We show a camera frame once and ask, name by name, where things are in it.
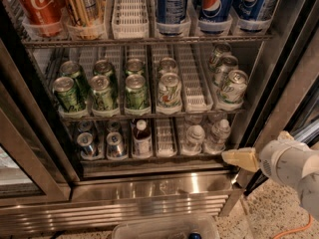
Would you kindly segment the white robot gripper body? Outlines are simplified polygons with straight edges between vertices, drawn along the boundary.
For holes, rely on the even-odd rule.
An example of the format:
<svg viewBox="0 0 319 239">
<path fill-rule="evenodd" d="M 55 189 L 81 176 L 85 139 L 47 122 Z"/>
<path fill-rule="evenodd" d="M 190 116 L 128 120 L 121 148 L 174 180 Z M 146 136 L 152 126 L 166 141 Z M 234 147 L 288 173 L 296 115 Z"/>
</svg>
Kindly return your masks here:
<svg viewBox="0 0 319 239">
<path fill-rule="evenodd" d="M 319 151 L 296 140 L 272 140 L 259 152 L 258 158 L 268 178 L 290 187 L 296 187 L 303 177 L 319 171 Z"/>
</svg>

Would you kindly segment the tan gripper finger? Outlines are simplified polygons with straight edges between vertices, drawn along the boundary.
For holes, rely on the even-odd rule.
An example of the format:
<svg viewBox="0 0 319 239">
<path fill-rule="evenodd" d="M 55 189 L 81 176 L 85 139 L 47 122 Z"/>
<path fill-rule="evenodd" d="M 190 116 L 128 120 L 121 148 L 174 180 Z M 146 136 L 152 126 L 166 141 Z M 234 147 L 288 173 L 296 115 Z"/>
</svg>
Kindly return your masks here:
<svg viewBox="0 0 319 239">
<path fill-rule="evenodd" d="M 240 149 L 230 149 L 221 154 L 224 162 L 243 168 L 244 170 L 256 172 L 259 169 L 259 163 L 254 147 L 245 147 Z"/>
<path fill-rule="evenodd" d="M 283 130 L 283 131 L 279 134 L 279 136 L 278 136 L 277 139 L 278 139 L 278 140 L 284 140 L 284 139 L 293 140 L 294 137 L 293 137 L 288 131 Z"/>
</svg>

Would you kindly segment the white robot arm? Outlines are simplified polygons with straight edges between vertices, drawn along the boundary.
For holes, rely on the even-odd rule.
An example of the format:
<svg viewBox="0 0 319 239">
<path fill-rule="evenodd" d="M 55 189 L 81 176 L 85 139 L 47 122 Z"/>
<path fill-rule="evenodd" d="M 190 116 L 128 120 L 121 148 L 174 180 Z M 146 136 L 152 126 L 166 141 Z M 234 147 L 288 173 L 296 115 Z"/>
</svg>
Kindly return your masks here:
<svg viewBox="0 0 319 239">
<path fill-rule="evenodd" d="M 319 220 L 319 151 L 296 140 L 287 131 L 261 150 L 244 147 L 223 151 L 224 162 L 244 170 L 262 173 L 278 184 L 293 188 L 300 206 Z"/>
</svg>

